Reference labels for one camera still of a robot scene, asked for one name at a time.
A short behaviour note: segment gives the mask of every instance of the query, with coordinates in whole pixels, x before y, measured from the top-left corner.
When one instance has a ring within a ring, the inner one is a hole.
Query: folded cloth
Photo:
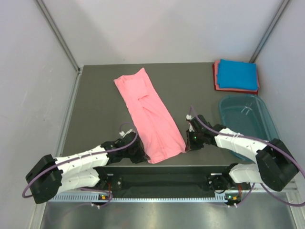
[[[220,60],[217,60],[213,64],[213,77],[214,77],[214,89],[215,90],[217,90],[217,91],[227,91],[227,92],[240,92],[240,93],[258,94],[258,89],[256,89],[256,90],[245,90],[245,89],[238,89],[238,88],[220,88],[218,83],[217,83],[219,63],[220,63]],[[260,87],[258,77],[257,77],[257,86]]]
[[[185,142],[144,68],[114,80],[143,142],[149,163],[185,152]]]
[[[256,64],[220,60],[217,83],[220,88],[257,90]]]

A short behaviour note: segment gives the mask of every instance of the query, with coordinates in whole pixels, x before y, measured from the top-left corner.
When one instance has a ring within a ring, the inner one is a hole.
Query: folded blue towel
[[[217,83],[220,88],[257,90],[256,64],[220,60]]]

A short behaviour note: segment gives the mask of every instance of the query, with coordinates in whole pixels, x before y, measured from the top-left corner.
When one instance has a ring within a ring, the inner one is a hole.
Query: teal plastic bin
[[[219,102],[223,125],[243,135],[271,141],[279,138],[263,100],[256,95],[229,95]],[[231,151],[243,160],[248,158]]]

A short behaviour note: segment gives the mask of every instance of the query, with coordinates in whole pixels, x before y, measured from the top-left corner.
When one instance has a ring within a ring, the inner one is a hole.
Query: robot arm
[[[115,150],[128,145],[136,137],[133,130],[120,133],[122,138],[112,142],[104,142],[91,150],[66,157],[44,156],[27,174],[26,180],[30,183],[39,173],[45,169],[59,165],[45,175],[38,178],[30,187],[34,200],[37,204],[46,202],[55,195],[79,187],[98,187],[106,185],[107,174],[101,169],[102,166],[119,162],[123,158],[129,158],[133,163],[140,163],[148,159],[139,137],[129,147],[111,152],[98,152]],[[68,163],[62,162],[78,158]]]
[[[187,115],[186,119],[190,124],[187,130],[187,149],[196,150],[204,146],[204,144],[214,145],[219,148],[232,150],[252,160],[252,164],[232,164],[228,167],[224,177],[231,186],[243,182],[264,183],[275,191],[282,191],[283,188],[298,173],[295,165],[287,160],[282,154],[273,150],[267,144],[262,142],[246,139],[240,133],[236,133],[223,125],[215,125],[214,127],[208,123],[202,115],[198,118],[208,127],[219,132],[215,134],[206,129],[198,119]],[[292,155],[278,139],[273,139],[271,144],[284,150],[291,157]]]

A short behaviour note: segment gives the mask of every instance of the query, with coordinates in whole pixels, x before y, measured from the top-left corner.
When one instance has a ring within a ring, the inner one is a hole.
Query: wall
[[[79,65],[248,61],[281,0],[44,0]]]
[[[0,1],[0,224],[27,228],[25,175],[53,154],[76,78],[33,0]]]
[[[266,102],[280,137],[305,167],[305,1],[293,0],[279,21],[257,64],[260,95]],[[297,184],[305,197],[305,182]]]

